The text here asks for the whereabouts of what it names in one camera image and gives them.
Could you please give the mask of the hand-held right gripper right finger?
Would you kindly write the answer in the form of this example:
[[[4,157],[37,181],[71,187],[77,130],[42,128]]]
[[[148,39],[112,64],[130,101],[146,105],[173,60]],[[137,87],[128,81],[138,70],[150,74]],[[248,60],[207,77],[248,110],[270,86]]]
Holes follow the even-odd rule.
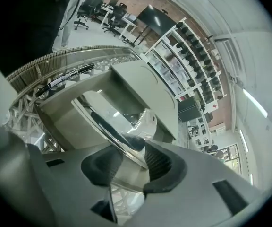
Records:
[[[128,227],[235,227],[260,196],[247,180],[202,152],[148,140],[145,160],[150,181]]]

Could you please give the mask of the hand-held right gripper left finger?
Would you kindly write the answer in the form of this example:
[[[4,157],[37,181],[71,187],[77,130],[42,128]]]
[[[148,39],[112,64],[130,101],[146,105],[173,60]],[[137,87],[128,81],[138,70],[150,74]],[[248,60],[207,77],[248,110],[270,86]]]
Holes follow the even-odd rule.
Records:
[[[58,227],[115,227],[111,182],[123,156],[113,146],[44,155],[28,145],[36,179]]]

